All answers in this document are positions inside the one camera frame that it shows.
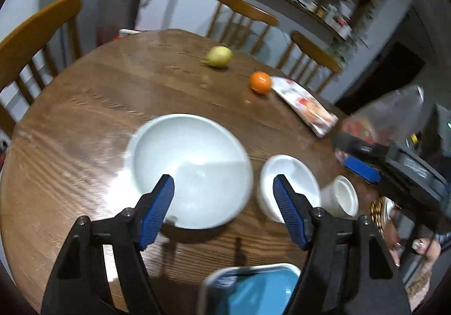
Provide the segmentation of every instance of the orange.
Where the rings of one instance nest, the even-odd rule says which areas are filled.
[[[255,72],[249,78],[249,85],[254,92],[265,95],[271,91],[271,77],[264,72]]]

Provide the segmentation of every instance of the table top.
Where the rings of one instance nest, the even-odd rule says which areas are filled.
[[[331,140],[318,139],[276,94],[249,90],[255,71],[283,74],[240,52],[225,70],[202,65],[215,45],[183,30],[110,42],[64,70],[17,123],[1,182],[0,227],[15,283],[36,310],[75,219],[108,218],[135,205],[126,194],[123,153],[135,131],[160,115],[197,114],[218,122],[240,140],[254,171],[252,198],[234,220],[201,231],[163,225],[143,252],[168,315],[194,314],[200,283],[217,269],[283,262],[302,267],[305,253],[256,202],[260,171],[271,156],[298,158],[320,187],[345,175],[359,196],[359,213],[369,214],[377,192],[340,165]],[[125,310],[111,249],[105,264],[114,304]]]

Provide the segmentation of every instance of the lemon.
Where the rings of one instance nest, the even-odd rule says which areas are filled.
[[[205,64],[214,68],[224,68],[232,59],[233,52],[225,46],[215,46],[205,58]]]

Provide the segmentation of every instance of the wooden chair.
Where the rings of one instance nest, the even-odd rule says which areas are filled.
[[[317,74],[320,67],[329,68],[331,74],[321,83],[321,85],[316,90],[317,93],[320,93],[336,74],[341,73],[342,71],[341,65],[333,57],[331,57],[331,55],[327,54],[319,46],[316,46],[304,35],[302,35],[299,31],[293,31],[291,33],[291,43],[290,45],[288,45],[287,50],[282,55],[279,64],[276,66],[277,69],[281,69],[283,65],[286,63],[289,57],[289,53],[291,52],[295,44],[301,50],[301,55],[290,69],[288,77],[292,78],[294,81],[299,83],[300,79],[303,77],[306,71],[310,69],[312,64],[315,62],[316,63],[315,67],[310,72],[310,74],[308,75],[307,79],[304,82],[304,86],[308,86],[308,84],[312,81],[313,77],[315,77],[315,75]],[[297,67],[299,66],[299,64],[302,63],[305,57],[310,58],[310,60],[306,62],[305,66],[302,68],[299,75],[296,77],[296,79],[294,79],[293,75],[296,73]]]
[[[251,33],[251,26],[253,25],[254,21],[261,21],[267,24],[265,30],[261,33],[260,37],[256,40],[254,46],[252,47],[250,53],[254,54],[257,50],[260,49],[260,47],[263,45],[263,39],[265,38],[266,34],[268,33],[271,26],[277,26],[279,23],[279,19],[271,14],[268,14],[267,12],[254,7],[253,5],[250,5],[249,3],[246,3],[242,0],[218,0],[218,6],[216,8],[216,12],[213,16],[213,19],[210,24],[210,28],[208,29],[207,37],[211,37],[213,33],[213,27],[215,25],[215,22],[218,18],[219,11],[222,7],[222,5],[226,5],[232,10],[232,14],[227,21],[227,24],[224,28],[224,31],[221,34],[220,42],[224,43],[224,40],[226,39],[227,35],[232,29],[232,23],[235,18],[235,14],[240,14],[241,18],[238,21],[238,23],[235,26],[235,30],[233,31],[230,39],[225,43],[227,46],[232,47],[235,45],[235,43],[238,42],[236,45],[236,49],[239,49],[243,46],[244,42],[247,40]],[[244,18],[247,17],[249,19],[249,22],[247,23],[246,27],[244,27],[244,32],[241,37],[238,37],[240,34],[240,30],[243,28],[243,21]]]
[[[33,56],[42,50],[44,61],[53,77],[58,75],[55,63],[50,56],[47,43],[56,30],[67,23],[69,46],[73,61],[81,57],[78,41],[76,16],[82,8],[81,0],[58,0],[31,16],[15,28],[0,42],[0,91],[12,82],[16,82],[27,103],[33,103],[33,97],[20,77],[20,72],[28,64],[32,77],[40,90],[45,87],[38,73]],[[12,138],[14,119],[0,105],[0,128]]]

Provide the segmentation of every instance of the fingernail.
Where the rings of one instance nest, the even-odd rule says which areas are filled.
[[[412,243],[412,249],[417,251],[420,247],[423,247],[425,243],[423,243],[420,239],[415,239]]]

